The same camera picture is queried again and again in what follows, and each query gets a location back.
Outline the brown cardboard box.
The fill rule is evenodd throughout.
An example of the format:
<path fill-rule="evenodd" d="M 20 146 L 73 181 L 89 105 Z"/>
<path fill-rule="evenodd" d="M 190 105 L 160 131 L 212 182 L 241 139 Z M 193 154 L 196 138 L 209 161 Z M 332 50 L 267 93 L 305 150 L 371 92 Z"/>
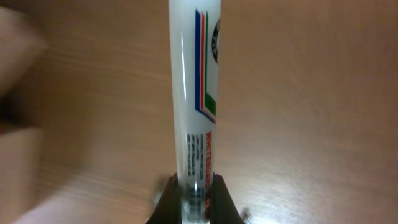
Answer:
<path fill-rule="evenodd" d="M 27 14 L 1 6 L 1 223 L 14 223 L 35 203 L 42 130 L 12 91 L 46 46 Z"/>

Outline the white marker black cap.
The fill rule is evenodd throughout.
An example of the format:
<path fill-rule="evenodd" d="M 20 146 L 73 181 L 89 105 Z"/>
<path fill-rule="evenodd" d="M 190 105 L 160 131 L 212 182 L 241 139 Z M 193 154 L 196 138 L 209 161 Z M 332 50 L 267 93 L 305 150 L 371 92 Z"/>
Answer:
<path fill-rule="evenodd" d="M 170 0 L 169 31 L 182 223 L 209 223 L 218 97 L 220 0 Z"/>

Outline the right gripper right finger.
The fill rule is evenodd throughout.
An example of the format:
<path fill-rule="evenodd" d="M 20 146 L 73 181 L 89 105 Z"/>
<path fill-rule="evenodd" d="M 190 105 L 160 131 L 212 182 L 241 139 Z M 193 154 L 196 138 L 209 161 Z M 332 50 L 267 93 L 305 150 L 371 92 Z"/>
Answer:
<path fill-rule="evenodd" d="M 244 224 L 224 178 L 218 174 L 213 175 L 210 187 L 210 224 Z"/>

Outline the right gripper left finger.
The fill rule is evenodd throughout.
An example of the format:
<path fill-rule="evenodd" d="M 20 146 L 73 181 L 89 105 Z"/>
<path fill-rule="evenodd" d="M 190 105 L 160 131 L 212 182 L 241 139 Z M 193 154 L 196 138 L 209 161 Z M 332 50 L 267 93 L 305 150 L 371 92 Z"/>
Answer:
<path fill-rule="evenodd" d="M 177 173 L 162 176 L 157 181 L 152 212 L 146 224 L 181 224 L 181 194 Z"/>

